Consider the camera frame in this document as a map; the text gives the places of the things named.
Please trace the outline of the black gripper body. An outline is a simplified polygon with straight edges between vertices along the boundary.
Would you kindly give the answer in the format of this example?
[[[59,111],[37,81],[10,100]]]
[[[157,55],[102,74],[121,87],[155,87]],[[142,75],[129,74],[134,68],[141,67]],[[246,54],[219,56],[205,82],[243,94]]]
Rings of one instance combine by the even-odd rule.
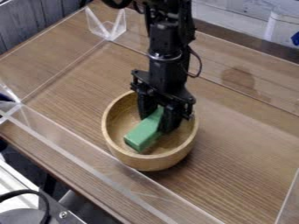
[[[158,107],[170,103],[197,102],[195,97],[186,87],[189,79],[191,54],[183,52],[177,58],[157,58],[150,55],[150,68],[147,71],[135,69],[133,71],[131,89],[151,95]]]

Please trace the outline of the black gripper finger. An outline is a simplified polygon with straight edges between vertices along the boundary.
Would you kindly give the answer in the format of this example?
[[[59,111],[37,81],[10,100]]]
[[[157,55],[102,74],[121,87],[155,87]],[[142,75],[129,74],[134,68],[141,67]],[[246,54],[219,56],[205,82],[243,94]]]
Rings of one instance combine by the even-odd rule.
[[[194,117],[190,103],[170,103],[163,107],[162,132],[171,133],[181,127],[182,121]]]
[[[141,119],[146,119],[157,110],[158,103],[155,98],[142,92],[138,93],[138,110]]]

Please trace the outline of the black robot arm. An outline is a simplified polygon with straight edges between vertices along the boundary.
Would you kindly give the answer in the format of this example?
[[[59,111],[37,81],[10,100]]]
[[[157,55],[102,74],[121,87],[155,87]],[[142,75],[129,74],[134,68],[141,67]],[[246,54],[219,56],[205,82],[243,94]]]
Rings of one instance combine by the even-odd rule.
[[[158,130],[170,133],[183,120],[193,118],[195,97],[186,87],[191,57],[198,53],[190,43],[195,40],[193,0],[102,0],[114,9],[134,6],[145,16],[150,39],[146,71],[133,71],[131,89],[138,94],[139,116],[146,119],[163,109]]]

